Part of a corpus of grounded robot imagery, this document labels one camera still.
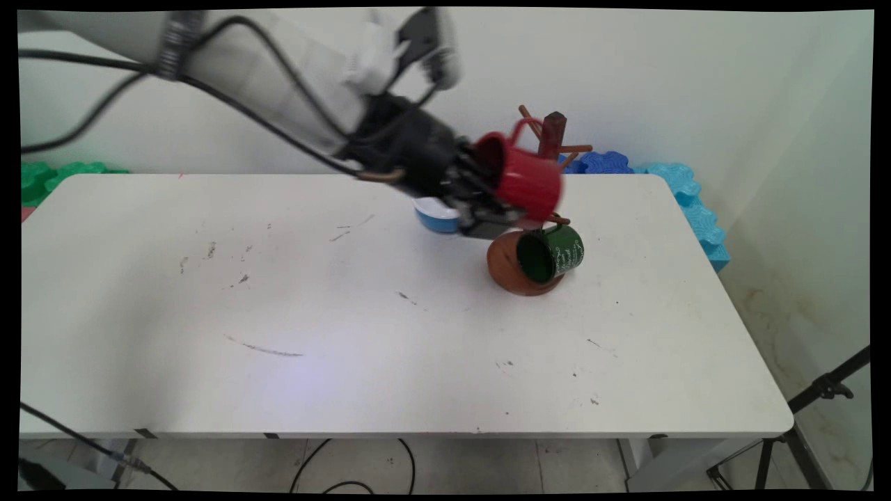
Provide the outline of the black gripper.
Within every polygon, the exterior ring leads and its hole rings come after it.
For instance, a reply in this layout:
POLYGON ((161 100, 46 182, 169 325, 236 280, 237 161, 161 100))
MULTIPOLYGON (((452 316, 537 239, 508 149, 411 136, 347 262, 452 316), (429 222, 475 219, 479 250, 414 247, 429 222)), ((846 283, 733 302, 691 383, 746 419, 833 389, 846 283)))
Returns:
POLYGON ((476 151, 470 139, 458 139, 449 126, 424 110, 411 112, 397 130, 369 145, 348 145, 348 161, 372 173, 404 172, 393 186, 413 198, 449 196, 452 175, 462 172, 482 188, 452 188, 459 232, 464 237, 494 240, 515 228, 528 210, 496 194, 502 168, 476 151))

